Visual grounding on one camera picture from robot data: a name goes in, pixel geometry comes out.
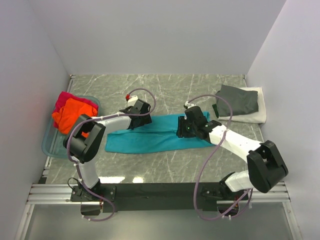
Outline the teal t-shirt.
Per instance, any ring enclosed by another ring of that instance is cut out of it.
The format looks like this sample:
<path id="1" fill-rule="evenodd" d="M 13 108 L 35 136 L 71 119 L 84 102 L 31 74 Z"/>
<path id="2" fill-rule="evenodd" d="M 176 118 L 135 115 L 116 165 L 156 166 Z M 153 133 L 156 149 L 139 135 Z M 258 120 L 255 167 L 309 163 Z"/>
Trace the teal t-shirt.
<path id="1" fill-rule="evenodd" d="M 185 114 L 154 115 L 152 123 L 112 132 L 106 137 L 104 150 L 119 154 L 149 154 L 213 146 L 197 137 L 179 138 L 176 135 L 178 117 L 185 117 Z"/>

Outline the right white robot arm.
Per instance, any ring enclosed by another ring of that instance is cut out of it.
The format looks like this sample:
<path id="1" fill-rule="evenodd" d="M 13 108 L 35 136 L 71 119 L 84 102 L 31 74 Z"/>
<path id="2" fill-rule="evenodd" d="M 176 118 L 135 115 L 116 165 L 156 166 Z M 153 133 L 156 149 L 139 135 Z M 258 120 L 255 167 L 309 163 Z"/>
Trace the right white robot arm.
<path id="1" fill-rule="evenodd" d="M 237 192 L 252 188 L 265 194 L 289 174 L 274 142 L 253 140 L 216 120 L 208 121 L 199 106 L 189 107 L 184 113 L 177 119 L 177 137 L 198 138 L 224 148 L 247 164 L 247 170 L 231 172 L 220 180 L 216 190 L 197 190 L 197 195 L 230 200 Z"/>

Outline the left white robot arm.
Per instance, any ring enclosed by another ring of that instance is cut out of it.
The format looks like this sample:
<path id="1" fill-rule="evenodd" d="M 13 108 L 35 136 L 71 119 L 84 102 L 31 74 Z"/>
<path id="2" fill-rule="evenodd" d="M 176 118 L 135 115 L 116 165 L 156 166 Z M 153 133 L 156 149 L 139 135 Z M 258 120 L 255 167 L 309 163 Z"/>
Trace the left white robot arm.
<path id="1" fill-rule="evenodd" d="M 129 98 L 127 103 L 127 108 L 115 114 L 101 117 L 80 115 L 63 141 L 68 158 L 77 170 L 78 187 L 88 201 L 103 196 L 95 167 L 96 155 L 103 138 L 116 131 L 133 130 L 152 122 L 150 104 L 137 96 Z"/>

